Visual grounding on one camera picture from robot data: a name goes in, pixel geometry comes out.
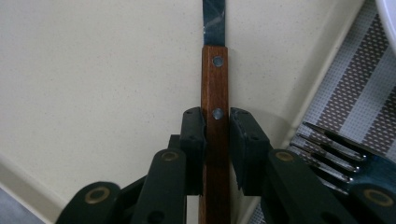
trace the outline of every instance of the white plate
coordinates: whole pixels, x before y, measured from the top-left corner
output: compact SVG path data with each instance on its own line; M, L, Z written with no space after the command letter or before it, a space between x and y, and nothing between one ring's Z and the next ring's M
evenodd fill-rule
M228 1L230 105L274 147L293 136L361 4ZM200 104L200 1L6 0L0 36L0 181L46 222L92 182L145 175ZM233 222L246 223L255 204L238 197ZM197 222L196 198L188 216Z
M396 1L376 0L379 16L390 46L396 54Z

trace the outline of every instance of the rivet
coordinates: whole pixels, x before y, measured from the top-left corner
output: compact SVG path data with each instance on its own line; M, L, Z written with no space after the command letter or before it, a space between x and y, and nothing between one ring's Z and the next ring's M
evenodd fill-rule
M289 152L277 152L275 156L282 161L293 161L294 157Z
M387 194L376 189L365 189L363 194L364 197L372 203L376 203L383 207L390 207L394 204L394 201Z
M224 112L220 108L216 108L212 111L212 115L214 119L222 119L224 116Z
M165 152L161 155L163 161L174 161L177 160L178 154L173 151Z
M104 201L108 195L110 195L110 189L106 187L97 187L96 189L90 190L85 195L85 203L96 204Z
M212 63L216 66L216 67L222 67L223 65L223 60L220 56L216 56L213 58Z

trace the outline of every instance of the brown wooden handle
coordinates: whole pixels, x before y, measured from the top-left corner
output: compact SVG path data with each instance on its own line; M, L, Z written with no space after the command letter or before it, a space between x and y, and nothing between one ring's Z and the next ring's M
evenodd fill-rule
M201 108L206 121L207 149L200 224L230 224L228 50L202 50Z

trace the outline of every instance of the brown stripe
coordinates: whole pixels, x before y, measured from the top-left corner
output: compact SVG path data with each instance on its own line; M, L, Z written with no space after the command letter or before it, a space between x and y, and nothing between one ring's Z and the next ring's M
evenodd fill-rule
M376 15L320 115L318 126L340 131L388 44L379 16Z
M375 118L363 144L387 153L396 139L396 87L393 88L381 111Z

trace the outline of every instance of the metal blade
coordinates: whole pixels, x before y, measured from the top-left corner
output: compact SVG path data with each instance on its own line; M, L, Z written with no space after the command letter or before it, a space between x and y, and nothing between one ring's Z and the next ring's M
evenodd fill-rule
M204 0L204 45L225 46L225 0Z

